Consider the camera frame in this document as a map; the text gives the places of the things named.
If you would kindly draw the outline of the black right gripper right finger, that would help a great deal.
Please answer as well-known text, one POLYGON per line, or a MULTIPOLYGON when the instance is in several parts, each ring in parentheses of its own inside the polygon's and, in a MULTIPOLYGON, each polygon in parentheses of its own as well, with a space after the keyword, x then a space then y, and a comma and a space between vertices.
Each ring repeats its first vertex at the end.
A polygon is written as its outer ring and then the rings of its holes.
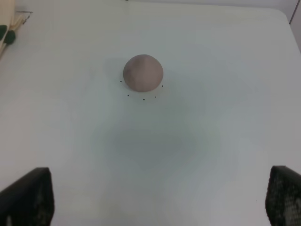
POLYGON ((265 198, 272 226, 301 224, 301 175, 286 166, 273 166, 265 198))

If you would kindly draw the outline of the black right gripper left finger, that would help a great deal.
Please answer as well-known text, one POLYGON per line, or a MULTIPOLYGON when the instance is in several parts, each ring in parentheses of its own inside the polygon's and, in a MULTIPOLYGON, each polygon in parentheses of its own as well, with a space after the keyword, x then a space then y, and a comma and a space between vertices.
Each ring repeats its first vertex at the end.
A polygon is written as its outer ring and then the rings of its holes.
POLYGON ((35 168, 0 192, 2 226, 49 226, 55 212, 50 169, 35 168))

